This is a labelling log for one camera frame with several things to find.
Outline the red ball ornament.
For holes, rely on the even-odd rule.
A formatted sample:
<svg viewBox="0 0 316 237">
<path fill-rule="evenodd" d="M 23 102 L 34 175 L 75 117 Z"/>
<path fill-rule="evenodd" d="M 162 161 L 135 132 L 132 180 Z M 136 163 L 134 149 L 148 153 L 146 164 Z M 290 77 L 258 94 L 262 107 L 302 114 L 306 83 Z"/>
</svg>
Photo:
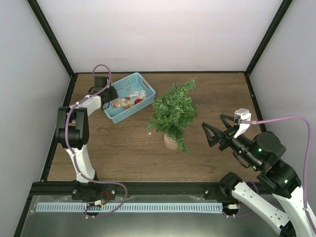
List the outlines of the red ball ornament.
<svg viewBox="0 0 316 237">
<path fill-rule="evenodd" d="M 142 99 L 138 98 L 138 99 L 136 99 L 136 100 L 134 101 L 134 104 L 136 105 L 136 104 L 140 103 L 141 101 L 142 101 Z"/>
</svg>

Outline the blue plastic basket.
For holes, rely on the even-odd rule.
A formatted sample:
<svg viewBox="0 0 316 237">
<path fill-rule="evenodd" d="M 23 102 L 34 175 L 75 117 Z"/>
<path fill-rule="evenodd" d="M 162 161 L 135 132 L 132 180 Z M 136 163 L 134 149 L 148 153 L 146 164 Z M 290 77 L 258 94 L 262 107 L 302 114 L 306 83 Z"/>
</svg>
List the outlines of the blue plastic basket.
<svg viewBox="0 0 316 237">
<path fill-rule="evenodd" d="M 155 100 L 155 90 L 148 84 L 148 82 L 143 78 L 143 76 L 140 73 L 133 73 L 131 75 L 128 75 L 112 83 L 112 86 L 117 90 L 118 98 L 124 97 L 126 91 L 132 92 L 139 90 L 145 90 L 147 96 L 145 99 L 142 99 L 142 101 L 136 105 L 134 104 L 135 99 L 131 99 L 133 105 L 128 109 L 124 109 L 122 107 L 114 108 L 112 106 L 113 101 L 111 101 L 109 107 L 103 110 L 107 117 L 111 119 L 114 124 L 121 122 L 127 117 L 147 107 L 148 105 L 152 104 Z"/>
</svg>

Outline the black aluminium front rail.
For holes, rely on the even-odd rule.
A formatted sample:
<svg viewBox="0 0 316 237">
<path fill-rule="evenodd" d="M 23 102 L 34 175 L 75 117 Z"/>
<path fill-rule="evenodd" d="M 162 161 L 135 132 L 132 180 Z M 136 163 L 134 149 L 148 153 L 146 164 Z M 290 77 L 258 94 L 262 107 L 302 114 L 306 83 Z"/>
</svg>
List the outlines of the black aluminium front rail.
<svg viewBox="0 0 316 237">
<path fill-rule="evenodd" d="M 127 196 L 179 196 L 189 195 L 206 199 L 227 199 L 220 191 L 218 182 L 125 182 Z M 73 195 L 79 199 L 92 199 L 101 191 L 111 194 L 111 198 L 124 196 L 124 188 L 115 184 L 80 183 L 77 181 L 45 181 L 32 184 L 31 195 Z"/>
</svg>

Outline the black frame post left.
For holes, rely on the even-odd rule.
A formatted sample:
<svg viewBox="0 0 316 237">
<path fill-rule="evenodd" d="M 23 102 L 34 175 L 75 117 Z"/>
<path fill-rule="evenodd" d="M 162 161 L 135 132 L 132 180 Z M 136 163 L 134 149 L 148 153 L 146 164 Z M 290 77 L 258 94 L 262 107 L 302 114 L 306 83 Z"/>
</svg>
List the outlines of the black frame post left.
<svg viewBox="0 0 316 237">
<path fill-rule="evenodd" d="M 48 40 L 50 41 L 54 51 L 56 52 L 59 60 L 61 61 L 63 67 L 65 68 L 67 74 L 70 77 L 73 77 L 75 73 L 74 73 L 74 71 L 73 71 L 59 41 L 57 40 L 57 37 L 55 36 L 43 10 L 41 9 L 38 1 L 37 0 L 27 0 L 27 3 L 29 4 L 35 17 L 37 18 L 40 26 L 42 27 L 44 33 L 46 34 Z"/>
</svg>

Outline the small green christmas tree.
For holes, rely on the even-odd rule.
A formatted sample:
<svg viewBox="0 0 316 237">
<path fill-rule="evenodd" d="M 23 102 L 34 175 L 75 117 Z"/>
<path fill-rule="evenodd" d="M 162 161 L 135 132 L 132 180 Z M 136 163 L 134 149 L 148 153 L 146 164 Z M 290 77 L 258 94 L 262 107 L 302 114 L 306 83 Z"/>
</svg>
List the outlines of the small green christmas tree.
<svg viewBox="0 0 316 237">
<path fill-rule="evenodd" d="M 154 113 L 148 124 L 148 130 L 163 132 L 184 153 L 188 152 L 184 131 L 198 116 L 198 107 L 189 95 L 195 86 L 195 79 L 189 79 L 181 85 L 174 83 L 165 94 L 160 94 L 152 103 Z"/>
</svg>

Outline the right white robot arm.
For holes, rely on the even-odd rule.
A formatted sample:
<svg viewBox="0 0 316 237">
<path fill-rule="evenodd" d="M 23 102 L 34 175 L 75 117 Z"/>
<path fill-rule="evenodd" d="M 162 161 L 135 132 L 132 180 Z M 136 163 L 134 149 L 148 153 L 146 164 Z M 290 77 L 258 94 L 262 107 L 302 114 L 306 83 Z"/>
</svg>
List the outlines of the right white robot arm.
<svg viewBox="0 0 316 237">
<path fill-rule="evenodd" d="M 280 237 L 314 237 L 316 216 L 307 201 L 307 175 L 304 174 L 301 180 L 296 171 L 281 159 L 286 148 L 273 132 L 261 132 L 252 140 L 244 135 L 251 125 L 301 119 L 307 125 L 310 141 L 312 132 L 309 121 L 302 116 L 253 121 L 248 110 L 236 111 L 233 117 L 221 114 L 220 119 L 226 127 L 225 131 L 202 123 L 208 145 L 213 147 L 218 144 L 221 151 L 231 148 L 233 156 L 243 167 L 253 168 L 259 173 L 257 179 L 260 184 L 271 192 L 284 211 L 278 211 L 233 172 L 220 180 L 220 195 L 244 203 Z"/>
</svg>

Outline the gingerbread figure ornament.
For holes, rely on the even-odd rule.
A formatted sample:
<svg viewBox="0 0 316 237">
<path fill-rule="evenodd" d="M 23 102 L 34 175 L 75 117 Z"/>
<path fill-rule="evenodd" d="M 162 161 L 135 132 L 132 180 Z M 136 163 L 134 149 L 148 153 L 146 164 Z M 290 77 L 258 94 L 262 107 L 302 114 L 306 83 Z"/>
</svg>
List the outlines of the gingerbread figure ornament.
<svg viewBox="0 0 316 237">
<path fill-rule="evenodd" d="M 117 98 L 112 102 L 114 108 L 122 107 L 128 109 L 133 105 L 130 97 Z"/>
</svg>

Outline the black frame post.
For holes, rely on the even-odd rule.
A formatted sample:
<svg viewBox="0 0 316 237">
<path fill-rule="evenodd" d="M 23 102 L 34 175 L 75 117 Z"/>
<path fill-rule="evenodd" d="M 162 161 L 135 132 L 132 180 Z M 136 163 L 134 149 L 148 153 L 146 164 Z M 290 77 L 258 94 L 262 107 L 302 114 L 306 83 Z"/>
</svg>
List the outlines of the black frame post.
<svg viewBox="0 0 316 237">
<path fill-rule="evenodd" d="M 248 67 L 246 68 L 245 72 L 247 75 L 250 75 L 254 68 L 256 67 L 259 59 L 261 58 L 263 52 L 265 51 L 266 47 L 268 46 L 270 40 L 272 39 L 274 33 L 276 32 L 279 24 L 281 23 L 282 19 L 284 18 L 286 12 L 288 11 L 289 7 L 291 6 L 293 0 L 283 0 L 275 13 L 269 27 L 267 28 L 258 48 L 256 49 L 252 59 Z"/>
<path fill-rule="evenodd" d="M 48 40 L 50 41 L 54 51 L 56 52 L 59 60 L 61 61 L 63 67 L 65 68 L 67 74 L 70 77 L 73 77 L 75 73 L 74 73 L 74 71 L 73 71 L 59 41 L 57 40 L 57 37 L 55 36 L 43 10 L 41 9 L 38 1 L 37 0 L 27 0 L 27 3 L 29 4 L 35 17 L 37 18 L 40 26 L 42 27 L 44 33 L 46 34 Z"/>
</svg>

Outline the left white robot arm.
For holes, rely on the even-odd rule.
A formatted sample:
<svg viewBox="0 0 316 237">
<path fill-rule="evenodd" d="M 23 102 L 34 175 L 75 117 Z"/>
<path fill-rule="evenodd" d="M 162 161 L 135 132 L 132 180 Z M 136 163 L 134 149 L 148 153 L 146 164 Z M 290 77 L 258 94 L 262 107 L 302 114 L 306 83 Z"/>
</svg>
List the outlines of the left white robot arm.
<svg viewBox="0 0 316 237">
<path fill-rule="evenodd" d="M 76 181 L 87 183 L 83 193 L 89 199 L 98 198 L 101 187 L 94 183 L 99 181 L 87 149 L 90 136 L 88 117 L 117 98 L 118 94 L 112 86 L 111 78 L 100 76 L 94 78 L 94 86 L 81 100 L 58 109 L 55 139 L 68 153 L 75 170 Z"/>
</svg>

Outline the black frame post right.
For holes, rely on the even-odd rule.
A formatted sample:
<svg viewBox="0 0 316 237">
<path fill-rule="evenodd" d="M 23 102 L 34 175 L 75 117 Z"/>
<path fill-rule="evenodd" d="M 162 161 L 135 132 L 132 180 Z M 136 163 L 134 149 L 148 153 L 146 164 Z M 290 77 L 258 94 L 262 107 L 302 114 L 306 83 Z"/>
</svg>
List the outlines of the black frame post right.
<svg viewBox="0 0 316 237">
<path fill-rule="evenodd" d="M 274 33 L 276 32 L 279 24 L 281 23 L 282 19 L 284 18 L 286 12 L 288 11 L 289 7 L 291 6 L 293 0 L 283 0 L 275 13 L 269 27 L 267 28 L 258 48 L 256 49 L 252 59 L 248 67 L 246 68 L 245 72 L 247 75 L 250 75 L 254 68 L 256 67 L 259 59 L 261 58 L 263 52 L 265 51 L 266 47 L 268 46 L 270 40 L 272 39 Z"/>
</svg>

